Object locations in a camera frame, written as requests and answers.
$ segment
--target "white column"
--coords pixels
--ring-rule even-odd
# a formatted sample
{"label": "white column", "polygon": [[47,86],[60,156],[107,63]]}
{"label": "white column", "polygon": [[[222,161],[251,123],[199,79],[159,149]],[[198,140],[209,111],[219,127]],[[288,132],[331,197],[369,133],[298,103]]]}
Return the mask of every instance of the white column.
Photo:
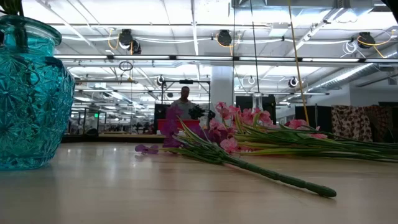
{"label": "white column", "polygon": [[[233,82],[232,66],[213,66],[211,68],[210,110],[216,113],[215,106],[218,102],[225,102],[227,106],[233,104]],[[221,121],[219,115],[216,116],[216,119]]]}

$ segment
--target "wooden table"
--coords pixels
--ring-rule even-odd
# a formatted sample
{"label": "wooden table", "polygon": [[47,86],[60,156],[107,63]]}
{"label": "wooden table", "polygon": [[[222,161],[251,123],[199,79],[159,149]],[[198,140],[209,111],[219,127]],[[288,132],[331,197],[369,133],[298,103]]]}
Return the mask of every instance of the wooden table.
{"label": "wooden table", "polygon": [[62,144],[50,165],[0,172],[0,223],[397,223],[398,165],[334,159],[245,157],[326,185],[336,198],[232,167],[134,144]]}

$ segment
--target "ceiling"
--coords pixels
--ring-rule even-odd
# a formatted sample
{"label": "ceiling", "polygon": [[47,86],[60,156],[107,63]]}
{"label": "ceiling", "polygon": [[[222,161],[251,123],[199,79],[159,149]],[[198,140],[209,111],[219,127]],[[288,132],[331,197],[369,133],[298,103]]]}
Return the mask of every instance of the ceiling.
{"label": "ceiling", "polygon": [[[293,49],[292,31],[288,29],[289,14],[278,10],[266,11],[254,9],[253,16],[250,10],[231,7],[231,0],[49,0],[49,11],[36,0],[23,0],[25,16],[50,24],[63,35],[62,43],[56,48],[56,54],[62,55],[99,55],[116,54],[128,55],[129,52],[121,49],[113,50],[109,47],[108,37],[116,38],[121,29],[132,29],[132,35],[137,38],[142,48],[142,55],[206,55],[230,56],[227,47],[220,47],[215,37],[220,29],[228,29],[236,40],[234,56],[283,57]],[[308,32],[317,28],[330,9],[307,7],[306,13],[295,13],[293,17],[295,38],[299,41]],[[370,32],[376,43],[381,45],[379,50],[387,49],[398,42],[390,38],[392,30],[398,29],[391,12],[367,11],[355,16],[341,16],[325,24],[311,34],[306,44],[298,47],[299,57],[374,57],[376,50],[359,49],[352,54],[344,52],[347,43],[332,44],[356,38],[359,32]],[[62,19],[70,24],[68,27]],[[77,36],[81,34],[88,39],[92,46]],[[195,38],[198,39],[198,48],[195,50]],[[184,43],[165,43],[170,40],[180,40]],[[134,63],[150,63],[150,61],[136,61]],[[260,65],[257,67],[262,91],[290,91],[287,80],[297,76],[295,66]],[[156,79],[163,76],[166,80],[210,80],[212,64],[182,64],[176,67],[156,66],[137,67],[130,72],[123,72],[119,68],[103,67],[71,67],[75,77],[83,80],[126,81],[132,77],[138,84],[107,83],[110,90],[159,90]],[[301,66],[300,73],[305,86],[339,70],[337,66]],[[256,77],[255,65],[236,65],[235,75],[241,85],[237,91],[250,91],[253,84],[251,77]],[[76,88],[88,90],[89,83],[82,83]],[[182,85],[176,83],[169,90],[179,91]],[[191,94],[191,100],[207,100],[207,86],[192,85],[191,91],[202,93]],[[147,93],[120,93],[136,103],[153,105],[155,98]],[[77,96],[92,98],[95,103],[117,103],[116,98],[103,98],[101,93],[76,93]],[[176,100],[178,93],[169,100]]]}

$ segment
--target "vase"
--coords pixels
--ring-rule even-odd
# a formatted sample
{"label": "vase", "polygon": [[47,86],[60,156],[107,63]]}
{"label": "vase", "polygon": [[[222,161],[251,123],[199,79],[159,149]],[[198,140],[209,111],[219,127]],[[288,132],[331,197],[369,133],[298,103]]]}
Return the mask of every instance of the vase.
{"label": "vase", "polygon": [[0,29],[0,170],[36,169],[60,144],[75,81],[53,57],[57,30],[19,16],[0,17]]}

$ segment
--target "textured glass pattern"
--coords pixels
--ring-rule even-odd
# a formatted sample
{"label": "textured glass pattern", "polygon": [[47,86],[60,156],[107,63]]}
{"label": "textured glass pattern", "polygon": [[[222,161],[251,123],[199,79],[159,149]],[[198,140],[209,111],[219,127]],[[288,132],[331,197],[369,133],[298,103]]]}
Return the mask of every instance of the textured glass pattern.
{"label": "textured glass pattern", "polygon": [[29,49],[12,44],[0,48],[2,170],[44,165],[67,126],[75,82],[60,60],[46,54],[48,45],[42,52],[36,45],[50,40],[29,35]]}

